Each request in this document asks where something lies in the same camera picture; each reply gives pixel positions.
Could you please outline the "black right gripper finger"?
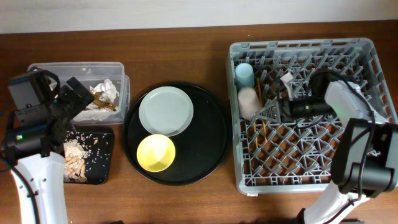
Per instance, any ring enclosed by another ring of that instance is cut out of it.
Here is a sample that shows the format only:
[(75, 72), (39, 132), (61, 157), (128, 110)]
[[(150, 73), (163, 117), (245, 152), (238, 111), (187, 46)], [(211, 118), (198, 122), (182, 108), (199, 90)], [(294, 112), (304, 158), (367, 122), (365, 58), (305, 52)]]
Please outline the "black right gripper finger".
[(256, 120), (262, 121), (272, 121), (275, 123), (281, 123), (281, 114), (279, 109), (279, 103), (276, 99), (274, 100), (267, 100), (264, 107), (259, 109), (251, 118), (251, 123), (255, 122)]
[(281, 82), (284, 84), (284, 86), (287, 89), (287, 93), (289, 96), (290, 100), (293, 100), (294, 98), (294, 94), (293, 94), (293, 88), (290, 85), (290, 82), (293, 80), (293, 76), (290, 72), (287, 72), (286, 74), (284, 74), (283, 76), (281, 76), (280, 80)]

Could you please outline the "pink plastic cup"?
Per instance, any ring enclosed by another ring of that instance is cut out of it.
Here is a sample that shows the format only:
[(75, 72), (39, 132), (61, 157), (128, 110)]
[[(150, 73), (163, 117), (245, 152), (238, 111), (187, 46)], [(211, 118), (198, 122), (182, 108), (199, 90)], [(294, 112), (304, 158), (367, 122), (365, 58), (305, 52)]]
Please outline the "pink plastic cup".
[(238, 91), (238, 105), (241, 117), (250, 120), (262, 106), (253, 88), (245, 87)]

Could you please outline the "white paper napkin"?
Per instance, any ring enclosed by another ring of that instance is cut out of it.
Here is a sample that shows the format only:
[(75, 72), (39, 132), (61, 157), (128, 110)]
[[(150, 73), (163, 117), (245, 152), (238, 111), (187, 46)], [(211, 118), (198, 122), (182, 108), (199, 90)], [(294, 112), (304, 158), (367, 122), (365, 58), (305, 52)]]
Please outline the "white paper napkin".
[(120, 97), (120, 93), (110, 79), (105, 79), (103, 83), (99, 83), (95, 87), (90, 86), (90, 91), (104, 92), (103, 96), (105, 96), (107, 99), (110, 99), (111, 102), (116, 105), (116, 111), (99, 108), (93, 102), (91, 102), (80, 114), (73, 119), (74, 121), (104, 121), (106, 118), (111, 116), (111, 113), (117, 112), (119, 108), (115, 103), (115, 99)]

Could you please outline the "brown gold coffee sachet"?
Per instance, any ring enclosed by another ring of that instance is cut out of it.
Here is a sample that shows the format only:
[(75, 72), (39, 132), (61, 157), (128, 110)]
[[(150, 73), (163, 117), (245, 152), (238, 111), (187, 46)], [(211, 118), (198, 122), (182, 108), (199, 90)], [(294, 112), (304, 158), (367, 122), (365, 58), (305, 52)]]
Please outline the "brown gold coffee sachet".
[(90, 93), (94, 97), (93, 103), (96, 106), (102, 109), (109, 109), (111, 111), (116, 111), (116, 105), (112, 103), (110, 99), (107, 99), (105, 96), (103, 96), (104, 92), (90, 91)]

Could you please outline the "light blue plastic cup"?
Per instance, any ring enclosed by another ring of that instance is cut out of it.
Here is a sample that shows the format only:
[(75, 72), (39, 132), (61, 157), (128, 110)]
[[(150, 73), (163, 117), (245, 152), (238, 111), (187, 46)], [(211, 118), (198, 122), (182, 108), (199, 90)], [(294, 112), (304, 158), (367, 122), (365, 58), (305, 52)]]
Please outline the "light blue plastic cup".
[(236, 84), (238, 89), (254, 87), (254, 69), (248, 63), (240, 63), (235, 68)]

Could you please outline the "light grey round plate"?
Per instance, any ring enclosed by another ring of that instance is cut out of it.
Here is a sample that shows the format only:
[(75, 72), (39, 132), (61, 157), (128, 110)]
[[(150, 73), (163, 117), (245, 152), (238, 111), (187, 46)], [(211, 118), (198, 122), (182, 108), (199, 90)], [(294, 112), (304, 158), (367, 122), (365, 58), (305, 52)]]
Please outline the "light grey round plate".
[(139, 106), (139, 120), (146, 131), (167, 137), (184, 132), (193, 119), (193, 102), (183, 90), (162, 86), (148, 92)]

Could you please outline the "yellow plastic bowl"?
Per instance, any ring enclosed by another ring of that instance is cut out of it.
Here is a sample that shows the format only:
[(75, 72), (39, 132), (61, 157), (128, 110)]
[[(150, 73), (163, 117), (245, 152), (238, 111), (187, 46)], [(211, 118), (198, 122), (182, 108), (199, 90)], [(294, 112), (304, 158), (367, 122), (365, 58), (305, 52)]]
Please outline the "yellow plastic bowl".
[(171, 166), (176, 149), (170, 138), (152, 134), (144, 138), (137, 147), (136, 157), (139, 165), (149, 172), (162, 172)]

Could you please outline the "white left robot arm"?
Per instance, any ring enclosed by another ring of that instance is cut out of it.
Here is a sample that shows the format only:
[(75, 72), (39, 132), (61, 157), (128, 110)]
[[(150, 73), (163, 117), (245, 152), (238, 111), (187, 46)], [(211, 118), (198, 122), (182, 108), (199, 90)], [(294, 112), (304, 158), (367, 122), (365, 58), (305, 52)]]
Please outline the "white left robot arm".
[(64, 140), (72, 119), (93, 100), (75, 78), (48, 71), (9, 81), (16, 110), (7, 118), (1, 161), (14, 177), (23, 223), (67, 223)]

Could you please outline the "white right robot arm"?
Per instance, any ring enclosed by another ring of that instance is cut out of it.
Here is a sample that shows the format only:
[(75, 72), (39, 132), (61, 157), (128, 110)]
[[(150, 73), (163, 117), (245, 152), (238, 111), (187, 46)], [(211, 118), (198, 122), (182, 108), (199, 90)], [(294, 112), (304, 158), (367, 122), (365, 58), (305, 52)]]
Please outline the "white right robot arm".
[(381, 116), (350, 77), (333, 70), (315, 72), (311, 96), (281, 100), (285, 117), (334, 113), (344, 127), (330, 162), (331, 180), (320, 198), (303, 208), (295, 223), (340, 223), (358, 205), (397, 185), (397, 125)]

